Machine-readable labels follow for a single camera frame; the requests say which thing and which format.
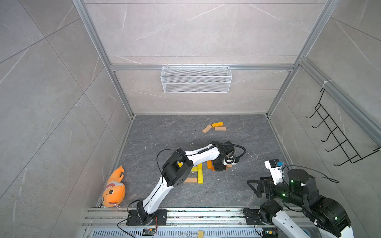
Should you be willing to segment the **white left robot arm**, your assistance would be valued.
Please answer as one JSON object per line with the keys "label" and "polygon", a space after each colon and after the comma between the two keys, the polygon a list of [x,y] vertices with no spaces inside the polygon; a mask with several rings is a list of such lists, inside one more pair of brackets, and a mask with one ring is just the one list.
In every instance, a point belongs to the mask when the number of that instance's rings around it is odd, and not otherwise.
{"label": "white left robot arm", "polygon": [[246,149],[230,141],[214,141],[206,147],[184,151],[179,148],[162,166],[161,177],[147,198],[137,204],[137,217],[141,224],[148,224],[169,192],[187,179],[191,170],[207,161],[216,161],[214,169],[223,171],[227,165],[235,165],[246,154]]}

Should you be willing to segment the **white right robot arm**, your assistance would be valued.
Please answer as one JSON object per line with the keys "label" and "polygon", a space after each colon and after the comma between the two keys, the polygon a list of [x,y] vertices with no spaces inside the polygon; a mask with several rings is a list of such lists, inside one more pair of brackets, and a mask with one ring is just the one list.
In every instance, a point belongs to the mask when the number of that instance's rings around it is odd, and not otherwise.
{"label": "white right robot arm", "polygon": [[287,172],[288,182],[283,180],[281,167],[270,168],[272,176],[247,181],[258,198],[266,195],[266,202],[260,206],[258,220],[252,210],[244,209],[247,223],[258,222],[277,226],[290,238],[305,238],[307,234],[290,218],[284,208],[276,202],[292,204],[303,213],[321,232],[334,238],[352,238],[354,232],[344,207],[337,201],[320,195],[316,177],[303,166],[294,166]]}

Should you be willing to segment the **tan wooden block angled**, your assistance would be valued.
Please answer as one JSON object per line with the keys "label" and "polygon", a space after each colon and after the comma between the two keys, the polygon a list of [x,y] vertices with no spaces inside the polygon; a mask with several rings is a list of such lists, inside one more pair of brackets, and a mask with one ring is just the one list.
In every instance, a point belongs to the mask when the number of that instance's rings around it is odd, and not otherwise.
{"label": "tan wooden block angled", "polygon": [[202,132],[203,132],[203,133],[208,133],[212,128],[213,128],[212,125],[208,125],[207,127],[205,127],[205,128],[202,130]]}

